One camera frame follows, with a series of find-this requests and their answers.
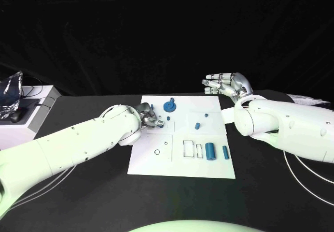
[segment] black curtain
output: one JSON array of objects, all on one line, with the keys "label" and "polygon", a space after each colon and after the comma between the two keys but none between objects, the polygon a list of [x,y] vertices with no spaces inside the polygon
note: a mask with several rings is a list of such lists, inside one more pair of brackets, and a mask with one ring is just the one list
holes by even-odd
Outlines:
[{"label": "black curtain", "polygon": [[0,20],[0,78],[22,70],[68,95],[202,92],[206,74],[240,72],[253,89],[333,101],[320,1],[4,1]]}]

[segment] crumpled foil bag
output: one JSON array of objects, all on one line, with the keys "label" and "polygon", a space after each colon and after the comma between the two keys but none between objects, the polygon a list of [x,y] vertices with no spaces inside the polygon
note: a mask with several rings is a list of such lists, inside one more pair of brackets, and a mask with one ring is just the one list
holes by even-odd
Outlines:
[{"label": "crumpled foil bag", "polygon": [[0,81],[0,119],[6,119],[19,108],[22,96],[22,76],[19,71]]}]

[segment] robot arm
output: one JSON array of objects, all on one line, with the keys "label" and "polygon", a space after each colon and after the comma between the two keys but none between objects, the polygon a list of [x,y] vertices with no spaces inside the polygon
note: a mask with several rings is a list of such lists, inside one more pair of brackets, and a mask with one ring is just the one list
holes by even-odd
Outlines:
[{"label": "robot arm", "polygon": [[271,101],[253,95],[249,82],[239,73],[207,75],[207,79],[202,81],[209,86],[206,93],[219,92],[235,101],[235,126],[243,136],[249,135],[299,157],[334,163],[334,112],[331,110]]},{"label": "robot arm", "polygon": [[46,178],[108,151],[131,145],[144,127],[163,126],[148,103],[118,105],[95,118],[0,152],[0,216]]}]

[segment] small blue part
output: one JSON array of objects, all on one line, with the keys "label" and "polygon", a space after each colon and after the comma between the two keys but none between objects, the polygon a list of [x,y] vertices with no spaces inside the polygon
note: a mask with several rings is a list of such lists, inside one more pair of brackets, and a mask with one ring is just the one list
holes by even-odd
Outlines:
[{"label": "small blue part", "polygon": [[174,98],[170,98],[170,101],[164,103],[164,111],[173,112],[176,110]]},{"label": "small blue part", "polygon": [[207,160],[216,160],[213,143],[206,144],[206,154],[207,154]]},{"label": "small blue part", "polygon": [[227,160],[227,159],[229,159],[229,153],[227,153],[227,148],[226,148],[226,146],[223,146],[223,152],[225,152],[225,159]]}]

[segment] black table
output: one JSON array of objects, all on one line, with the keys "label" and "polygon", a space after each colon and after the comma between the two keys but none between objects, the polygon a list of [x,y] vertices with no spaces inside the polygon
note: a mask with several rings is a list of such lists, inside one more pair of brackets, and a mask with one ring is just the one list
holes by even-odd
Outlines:
[{"label": "black table", "polygon": [[[276,101],[292,101],[274,91],[258,94]],[[219,96],[219,99],[222,109],[233,106],[227,97]],[[137,105],[140,101],[140,95],[60,97],[36,137],[98,117],[109,106]],[[233,124],[226,129],[236,179],[128,175],[131,146],[117,145],[78,165],[50,192],[7,213],[0,231],[124,232],[180,219],[232,222],[268,232],[334,231],[334,207],[298,185],[282,151],[243,137]],[[334,201],[334,186],[301,168],[295,157],[288,158],[301,181]],[[307,164],[324,175],[333,173],[333,164],[314,161]]]}]

